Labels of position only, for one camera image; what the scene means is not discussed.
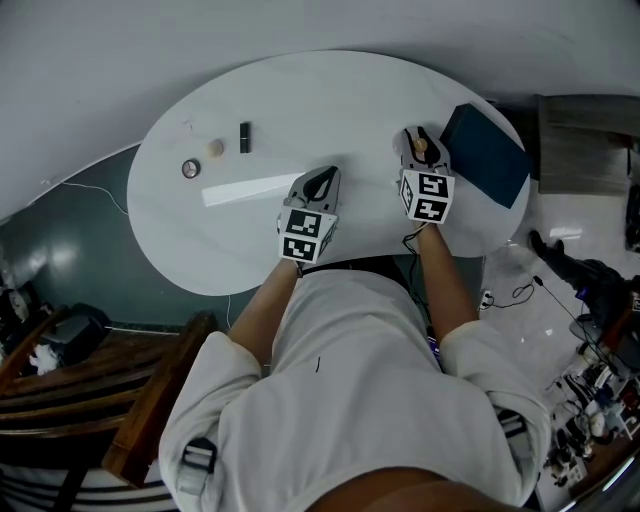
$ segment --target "shoe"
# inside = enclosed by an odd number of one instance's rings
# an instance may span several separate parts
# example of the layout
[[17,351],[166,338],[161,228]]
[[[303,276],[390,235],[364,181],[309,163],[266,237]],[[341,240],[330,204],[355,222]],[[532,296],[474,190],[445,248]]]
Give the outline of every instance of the shoe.
[[538,257],[543,258],[545,253],[547,252],[547,244],[542,241],[540,233],[538,233],[535,229],[529,231],[528,240],[531,250],[535,252]]
[[553,244],[553,248],[561,254],[564,254],[564,242],[562,240],[556,240]]

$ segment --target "black cable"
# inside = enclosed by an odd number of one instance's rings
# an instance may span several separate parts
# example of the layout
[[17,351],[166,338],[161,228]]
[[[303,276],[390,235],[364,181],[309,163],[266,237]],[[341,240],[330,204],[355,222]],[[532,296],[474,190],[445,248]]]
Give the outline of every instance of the black cable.
[[584,409],[584,407],[582,407],[580,404],[578,404],[578,402],[576,402],[575,400],[572,400],[571,398],[569,398],[569,395],[567,395],[567,392],[564,389],[562,389],[562,393],[564,394],[565,398],[567,399],[565,403],[573,405],[574,407],[576,407],[578,409],[578,411],[582,411]]
[[413,279],[413,271],[416,267],[416,263],[418,262],[418,253],[415,251],[413,247],[411,247],[411,244],[409,244],[411,240],[413,240],[415,237],[417,237],[420,234],[420,231],[422,230],[422,228],[424,228],[424,226],[425,224],[422,224],[420,229],[417,229],[413,233],[405,236],[402,239],[402,245],[404,245],[407,248],[407,250],[413,255],[413,260],[411,261],[411,266],[409,267],[409,288],[410,288],[409,296],[411,297],[411,300],[413,300],[413,302],[422,306],[425,314],[427,315],[427,319],[431,324],[431,314],[429,313],[429,306],[425,301],[422,300],[422,297],[420,297],[420,293],[418,293],[418,290],[416,290],[414,279]]
[[[574,407],[576,407],[578,409],[578,412],[572,411],[571,409],[569,409],[566,405],[564,404],[571,404]],[[571,414],[572,416],[581,416],[583,411],[582,409],[572,400],[567,400],[566,402],[560,402],[558,405],[562,406],[562,408],[567,411],[569,414]]]
[[591,386],[589,386],[584,377],[582,379],[584,380],[584,384],[580,384],[579,382],[577,382],[576,379],[573,378],[573,375],[565,375],[564,379],[565,381],[570,380],[574,386],[576,386],[578,389],[581,389],[588,396],[589,400],[595,400],[596,395],[593,391],[591,391],[591,389],[589,389]]
[[513,290],[513,292],[511,293],[511,297],[513,299],[517,299],[518,297],[520,297],[520,295],[522,295],[525,290],[527,289],[531,289],[531,293],[527,296],[526,299],[521,300],[519,302],[514,302],[513,304],[505,304],[503,306],[496,304],[495,303],[495,299],[491,296],[489,296],[489,298],[491,299],[491,302],[487,303],[487,302],[483,302],[481,304],[482,309],[489,309],[489,308],[499,308],[499,309],[506,309],[506,308],[510,308],[513,306],[519,306],[520,304],[524,304],[525,302],[527,302],[531,296],[533,295],[533,292],[536,291],[535,287],[533,286],[533,281],[535,280],[537,276],[533,276],[533,278],[531,279],[531,281],[528,284],[525,284],[524,286],[518,286],[515,290]]
[[[607,360],[606,354],[598,346],[598,343],[600,343],[600,338],[598,338],[598,341],[593,341],[593,338],[589,335],[587,330],[584,328],[584,324],[582,324],[581,322],[578,322],[576,317],[573,316],[573,313],[571,313],[571,311],[569,311],[566,307],[564,307],[564,304],[562,304],[562,302],[560,302],[558,300],[558,298],[553,293],[551,293],[551,290],[549,290],[549,288],[547,288],[544,285],[544,283],[542,282],[542,279],[540,279],[538,276],[534,276],[534,281],[538,285],[542,286],[542,288],[544,288],[547,291],[547,293],[549,295],[551,295],[551,297],[553,297],[553,300],[555,300],[558,304],[560,304],[560,307],[562,307],[562,309],[564,309],[567,312],[567,314],[573,319],[573,321],[582,328],[582,332],[584,333],[585,342],[591,347],[593,352],[598,356],[598,359],[600,359],[600,362],[604,363],[609,368],[611,368],[611,371],[613,372],[614,375],[618,375],[618,372],[615,369],[615,367]],[[584,311],[584,301],[582,302],[582,305],[580,306],[580,314],[581,315],[582,315],[583,311]]]
[[[582,303],[582,306],[580,307],[580,315],[582,315],[582,311],[583,311],[583,309],[584,309],[584,302]],[[582,326],[582,331],[585,333],[585,335],[587,334],[587,331],[585,330],[584,325]],[[601,333],[601,334],[600,334],[600,337],[598,338],[598,345],[600,344],[600,341],[602,341],[602,335],[603,335],[603,334],[604,334],[604,333]],[[631,371],[633,371],[633,372],[637,372],[637,371],[640,369],[640,368],[636,368],[635,366],[631,366],[630,364],[627,364],[627,363],[626,363],[626,361],[625,361],[624,359],[622,359],[622,358],[620,357],[620,355],[619,355],[615,350],[611,350],[609,353],[610,353],[611,355],[613,355],[613,356],[617,357],[617,358],[620,360],[620,362],[621,362],[623,365],[625,365],[627,368],[629,368]],[[611,370],[613,371],[613,374],[617,377],[617,376],[618,376],[618,373],[615,371],[615,368],[614,368],[613,366],[611,366]]]

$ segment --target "power cord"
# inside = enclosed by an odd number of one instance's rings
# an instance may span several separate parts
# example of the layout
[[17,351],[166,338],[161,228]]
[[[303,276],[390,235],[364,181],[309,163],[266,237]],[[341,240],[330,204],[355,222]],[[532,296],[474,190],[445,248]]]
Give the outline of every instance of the power cord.
[[407,236],[405,236],[402,239],[402,245],[404,245],[407,251],[409,251],[413,255],[413,260],[411,261],[411,266],[409,267],[409,288],[410,288],[409,295],[411,296],[411,300],[413,300],[413,302],[415,302],[419,306],[422,306],[425,314],[427,315],[427,319],[429,320],[429,323],[431,323],[431,314],[429,313],[429,306],[425,301],[422,300],[422,297],[420,297],[418,290],[416,290],[416,287],[414,284],[415,281],[413,279],[413,271],[415,270],[416,263],[418,262],[418,253],[415,251],[413,247],[411,247],[411,244],[409,244],[409,242],[411,242],[411,240],[417,237],[420,231],[422,231],[428,224],[429,224],[428,222],[423,222],[418,229],[416,229],[412,233],[409,233]]
[[[580,316],[582,316],[583,314],[584,314],[584,302],[582,303],[582,306],[580,306]],[[605,355],[605,357],[606,357],[606,354],[604,354],[602,349],[600,349],[600,341],[602,341],[602,333],[600,334],[600,337],[598,338],[597,341],[593,341],[593,338],[589,335],[589,333],[587,333],[587,330],[584,328],[584,322],[578,322],[576,320],[576,323],[579,324],[580,327],[582,328],[582,332],[584,333],[585,340],[588,338],[589,341],[591,341],[591,343],[593,343],[596,347],[598,347],[598,350],[600,351],[600,353]],[[616,357],[623,365],[625,365],[630,370],[632,370],[634,372],[637,372],[638,370],[640,370],[640,368],[637,368],[635,366],[632,366],[632,365],[628,364],[624,359],[622,359],[620,357],[620,355],[616,351],[612,350],[611,352],[609,352],[609,354],[611,354],[613,357]],[[600,361],[602,361],[602,358],[600,358],[599,354],[596,353],[596,355],[598,356]],[[618,376],[618,372],[617,372],[616,368],[614,366],[612,366],[611,364],[608,364],[608,366],[609,366],[609,368],[611,368],[611,371],[613,372],[613,374],[617,377]]]
[[564,397],[567,399],[567,401],[565,403],[569,403],[575,407],[578,408],[579,411],[582,411],[582,407],[580,405],[578,405],[577,401],[574,400],[573,398],[571,398],[569,395],[567,395],[567,392],[564,390],[564,387],[562,386],[562,383],[559,381],[556,381],[556,387],[562,391],[562,394],[564,395]]
[[[600,362],[604,363],[606,366],[608,366],[611,369],[611,372],[614,375],[618,375],[618,371],[616,370],[615,366],[613,366],[611,364],[610,361],[607,360],[607,355],[602,351],[602,349],[600,348],[599,344],[600,344],[600,340],[602,337],[602,334],[600,335],[600,337],[594,341],[594,339],[591,337],[591,335],[587,332],[587,330],[584,327],[584,323],[583,322],[578,322],[578,319],[573,316],[573,314],[571,313],[571,311],[569,311],[564,304],[562,304],[562,302],[560,302],[558,300],[558,298],[551,293],[551,290],[549,290],[549,288],[547,288],[544,283],[542,282],[542,279],[540,279],[538,277],[538,279],[536,280],[536,283],[539,284],[540,286],[542,286],[542,288],[544,288],[546,290],[546,292],[551,295],[551,297],[553,297],[553,300],[555,300],[562,309],[564,309],[566,311],[566,313],[573,319],[573,321],[579,325],[582,328],[582,332],[584,334],[584,340],[585,342],[589,345],[589,347],[591,347],[591,350],[593,350],[593,352],[595,353],[596,356],[598,356],[598,359],[600,359]],[[580,315],[583,314],[584,312],[584,301],[582,301],[582,304],[580,305]]]
[[129,212],[127,212],[124,208],[122,208],[122,206],[118,204],[118,201],[116,201],[115,197],[113,197],[113,194],[111,194],[111,192],[109,192],[106,188],[96,187],[94,185],[83,185],[82,183],[70,183],[68,181],[61,181],[59,184],[65,185],[67,187],[80,187],[80,188],[91,188],[94,190],[100,190],[105,194],[109,195],[109,197],[111,198],[111,201],[113,201],[113,204],[116,205],[116,208],[118,208],[118,210],[120,210],[121,213],[123,213],[127,217],[129,216]]
[[505,305],[499,305],[496,304],[496,300],[493,298],[492,295],[487,295],[488,299],[491,299],[491,302],[482,302],[480,304],[480,309],[482,311],[489,309],[489,308],[499,308],[499,309],[507,309],[507,308],[511,308],[513,306],[519,306],[520,304],[524,304],[525,302],[527,302],[531,296],[533,295],[533,292],[536,291],[535,286],[533,286],[533,282],[538,283],[538,281],[540,281],[538,284],[542,284],[542,281],[540,280],[540,278],[538,276],[533,276],[533,278],[531,279],[531,281],[528,284],[525,284],[524,286],[518,286],[515,290],[513,290],[513,292],[511,293],[511,297],[513,299],[518,299],[518,297],[520,297],[526,290],[531,290],[531,293],[529,295],[527,295],[527,298],[518,302],[514,302],[512,304],[505,304]]

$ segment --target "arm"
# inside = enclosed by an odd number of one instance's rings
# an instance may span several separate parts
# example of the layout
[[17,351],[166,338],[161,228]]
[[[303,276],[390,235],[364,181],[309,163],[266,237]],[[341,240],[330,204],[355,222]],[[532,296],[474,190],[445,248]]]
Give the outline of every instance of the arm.
[[[235,322],[229,336],[211,334],[202,345],[176,400],[159,447],[160,472],[176,503],[189,508],[179,490],[184,449],[207,437],[215,445],[223,409],[260,380],[271,346],[298,279],[296,264],[281,260]],[[214,472],[222,478],[222,471]]]
[[549,413],[508,357],[502,336],[477,321],[478,313],[438,228],[426,226],[418,244],[443,368],[480,388],[491,402],[522,478],[522,504],[533,491],[549,448]]
[[264,365],[298,280],[295,262],[282,259],[258,289],[229,331],[229,338]]
[[454,329],[478,320],[478,313],[435,224],[420,231],[418,246],[433,328],[440,344]]

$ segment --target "wire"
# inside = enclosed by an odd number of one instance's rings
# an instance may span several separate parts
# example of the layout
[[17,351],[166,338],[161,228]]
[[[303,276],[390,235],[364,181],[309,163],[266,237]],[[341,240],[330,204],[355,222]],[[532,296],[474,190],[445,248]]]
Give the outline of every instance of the wire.
[[588,358],[587,356],[585,356],[584,354],[579,354],[579,355],[580,355],[580,357],[582,357],[582,359],[584,359],[584,360],[585,360],[585,362],[586,362],[589,366],[591,366],[592,364],[597,363],[597,362],[599,362],[599,361],[600,361],[600,358],[598,358],[598,359],[594,359],[594,360],[592,360],[592,361],[591,361],[591,360],[589,360],[589,358]]
[[[558,304],[560,304],[560,307],[562,307],[562,309],[564,309],[567,312],[567,314],[573,319],[573,321],[582,328],[582,332],[584,333],[585,342],[591,347],[591,350],[593,350],[595,355],[598,356],[598,359],[600,359],[600,361],[602,363],[606,364],[609,368],[611,368],[611,371],[613,372],[614,375],[618,375],[618,372],[615,369],[615,367],[607,360],[606,354],[598,346],[598,344],[600,343],[600,338],[598,338],[598,341],[593,341],[593,338],[591,337],[591,335],[584,328],[584,323],[578,322],[577,318],[575,316],[573,316],[573,313],[571,313],[571,311],[569,311],[566,307],[564,307],[564,304],[562,304],[562,302],[560,302],[558,300],[558,298],[553,293],[551,293],[551,290],[549,290],[549,288],[547,288],[544,285],[544,283],[542,282],[542,279],[538,278],[535,281],[540,286],[542,286],[547,291],[547,293],[549,295],[551,295],[551,297],[553,297],[553,300],[555,300]],[[582,302],[582,305],[580,306],[580,315],[582,315],[583,312],[584,312],[584,301]]]
[[61,181],[60,185],[66,185],[67,187],[81,187],[81,188],[91,188],[94,190],[101,190],[102,192],[104,192],[105,194],[108,194],[109,197],[111,198],[111,200],[113,201],[113,204],[116,205],[116,208],[118,208],[118,210],[120,210],[121,213],[125,214],[127,217],[129,216],[129,212],[127,212],[126,210],[124,210],[122,208],[122,206],[120,206],[118,204],[118,201],[116,201],[115,197],[113,197],[113,194],[111,194],[111,192],[109,192],[106,188],[102,188],[102,187],[96,187],[94,185],[83,185],[82,183],[70,183],[68,181]]
[[231,295],[229,295],[229,302],[227,303],[227,327],[231,330],[231,323],[229,322],[229,311],[231,311]]
[[[564,377],[565,379],[569,378],[571,379],[571,382],[578,388],[580,387],[584,387],[582,384],[578,383],[575,381],[575,379],[571,376],[571,375],[565,375]],[[571,392],[576,395],[576,398],[571,398],[569,395],[567,395],[567,392],[564,390],[564,386],[562,385],[562,382],[560,382],[559,380],[556,381],[556,387],[558,387],[558,389],[560,389],[560,391],[562,391],[562,394],[564,395],[564,397],[567,399],[567,402],[575,405],[576,407],[578,407],[581,411],[585,409],[585,407],[582,406],[581,403],[579,403],[579,397],[578,394],[575,392],[575,390],[571,389]],[[585,395],[585,397],[591,401],[594,399],[593,393],[591,392],[591,390],[587,389],[587,391],[589,392],[589,395],[587,395],[586,393],[583,392],[583,394]]]
[[484,310],[489,309],[489,308],[507,309],[507,308],[510,308],[510,307],[513,307],[513,306],[519,306],[520,304],[524,304],[525,302],[527,302],[531,298],[531,296],[533,295],[533,292],[536,291],[535,286],[533,286],[533,281],[534,281],[534,279],[536,277],[537,276],[532,277],[531,281],[528,284],[525,284],[524,286],[518,286],[511,293],[511,298],[517,299],[518,297],[520,297],[525,292],[525,290],[530,289],[531,293],[527,296],[526,299],[521,300],[519,302],[514,302],[513,304],[505,304],[505,305],[501,306],[499,304],[495,304],[496,300],[493,297],[489,296],[489,298],[491,299],[491,302],[490,303],[483,302],[481,304],[482,310],[484,311]]
[[427,319],[429,320],[429,324],[431,324],[431,313],[429,313],[429,305],[422,300],[422,297],[420,297],[418,290],[416,290],[416,287],[414,284],[415,281],[413,279],[413,271],[416,267],[416,263],[418,262],[418,253],[409,244],[409,242],[413,240],[415,237],[417,237],[420,231],[422,231],[428,224],[429,224],[428,222],[423,222],[418,229],[416,229],[412,233],[409,233],[407,236],[405,236],[402,239],[402,245],[404,245],[406,249],[413,255],[413,260],[411,261],[411,267],[409,267],[409,287],[410,287],[409,295],[411,296],[411,300],[413,300],[413,302],[422,306],[425,314],[427,315]]
[[[576,409],[578,409],[578,412],[572,411],[571,409],[569,409],[566,405],[564,404],[571,404],[573,405]],[[581,416],[582,415],[582,408],[580,408],[578,406],[578,404],[576,404],[573,400],[567,400],[566,402],[560,402],[558,404],[559,406],[561,406],[565,411],[567,411],[569,414],[571,414],[572,416]]]

